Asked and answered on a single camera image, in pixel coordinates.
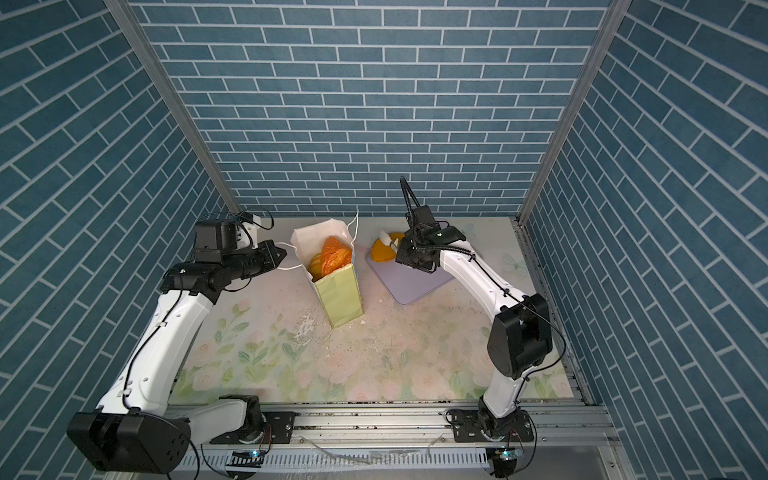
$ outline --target mounting plate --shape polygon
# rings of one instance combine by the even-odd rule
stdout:
[[[453,440],[456,443],[475,443],[475,442],[506,442],[509,434],[500,439],[489,439],[480,428],[477,410],[457,410],[452,409],[446,413],[449,423],[453,426]],[[510,431],[514,430],[520,435],[520,442],[533,442],[533,428],[529,422],[520,415],[520,420],[510,425]],[[509,439],[510,442],[518,441],[515,434]]]
[[[293,420],[296,418],[294,412],[263,412],[267,425],[272,427],[272,444],[290,443],[293,435]],[[228,432],[217,436],[209,442],[211,445],[257,445],[243,444],[240,442],[236,432]]]

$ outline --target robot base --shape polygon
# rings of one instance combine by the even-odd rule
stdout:
[[[269,445],[268,438],[263,435],[272,435],[271,443],[290,443],[293,434],[293,420],[296,414],[293,412],[261,412],[259,397],[230,395],[222,399],[243,400],[247,405],[247,413],[243,426],[234,432],[227,432],[209,441],[211,445]]]
[[[449,410],[446,418],[452,426],[454,442],[533,442],[533,428],[525,410],[516,409],[503,419],[495,419],[491,415],[495,423],[484,427],[487,419],[483,422],[483,417],[487,414],[482,409]]]

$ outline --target metal pole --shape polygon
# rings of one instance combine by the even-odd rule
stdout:
[[[587,97],[587,93],[589,93],[592,81],[598,75],[598,70],[603,63],[603,59],[605,59],[608,47],[611,46],[611,42],[614,40],[616,31],[619,29],[621,21],[624,20],[624,14],[627,13],[631,2],[632,0],[613,0],[605,13],[605,17],[598,30],[598,35],[595,37],[594,44],[590,48],[586,61],[584,61],[584,66],[581,68],[581,74],[578,80],[576,80],[574,90],[571,96],[568,97],[568,103],[563,109],[563,115],[558,122],[558,127],[555,129],[554,134],[552,134],[547,151],[545,151],[541,159],[541,165],[539,165],[536,175],[534,175],[531,182],[528,195],[525,197],[522,207],[520,207],[518,223],[521,226],[525,225],[533,212],[536,200],[538,200],[538,196],[541,194],[541,189],[544,188],[549,172],[552,171],[554,163],[558,159],[565,139],[568,137],[568,133],[571,131],[571,127],[573,127],[576,120],[576,115],[581,109],[581,104],[584,103],[584,99]]]
[[[181,132],[189,141],[192,150],[197,155],[197,159],[203,165],[214,186],[224,199],[224,203],[234,213],[243,211],[234,192],[230,189],[227,179],[224,178],[218,165],[216,165],[214,156],[208,149],[202,135],[200,135],[197,125],[195,125],[187,108],[184,106],[184,102],[181,100],[178,92],[176,92],[174,84],[170,81],[165,68],[163,68],[160,62],[160,58],[157,56],[157,52],[152,48],[147,34],[144,33],[144,29],[139,25],[138,18],[136,18],[127,0],[104,0],[104,3],[120,27],[123,35],[125,35],[128,43],[134,49],[134,53],[144,66],[144,70],[147,71],[155,88],[160,92],[160,96],[163,98],[170,114],[176,119]]]

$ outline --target purple cutting board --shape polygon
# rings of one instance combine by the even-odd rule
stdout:
[[[366,252],[366,261],[371,270],[382,281],[392,298],[400,305],[410,305],[439,286],[453,280],[453,275],[441,267],[434,273],[422,272],[410,266],[402,265],[394,260],[389,262],[374,262],[371,251]]]

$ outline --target blue brick wall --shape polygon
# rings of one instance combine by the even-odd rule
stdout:
[[[767,7],[634,0],[531,216],[638,478],[768,478]]]
[[[101,0],[0,12],[0,478],[90,478],[66,425],[220,197]]]
[[[131,4],[246,207],[509,215],[608,0]]]

